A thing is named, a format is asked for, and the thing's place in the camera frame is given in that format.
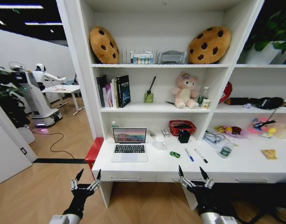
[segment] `red cushion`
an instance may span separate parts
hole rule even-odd
[[[96,138],[91,145],[87,156],[85,157],[85,161],[94,162],[97,158],[98,153],[100,152],[101,145],[104,141],[104,138]]]

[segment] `ceiling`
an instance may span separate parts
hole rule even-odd
[[[43,7],[43,9],[0,9],[0,21],[5,24],[0,24],[0,29],[45,41],[66,40],[63,26],[24,24],[24,22],[61,22],[56,0],[0,0],[0,4],[30,4]]]

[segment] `pink teddy bear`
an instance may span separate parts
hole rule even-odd
[[[198,77],[191,76],[182,71],[177,77],[177,87],[172,90],[175,95],[175,105],[177,108],[198,108],[198,103],[192,98],[198,97],[199,93],[195,91]]]

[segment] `red basket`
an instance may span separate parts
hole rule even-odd
[[[191,128],[175,128],[175,126],[184,124],[191,126]],[[188,131],[190,134],[193,134],[196,131],[196,126],[189,120],[171,120],[169,121],[169,128],[173,136],[179,136],[181,129]]]

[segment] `laptop screen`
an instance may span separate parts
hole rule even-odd
[[[113,128],[115,143],[145,143],[146,128]]]

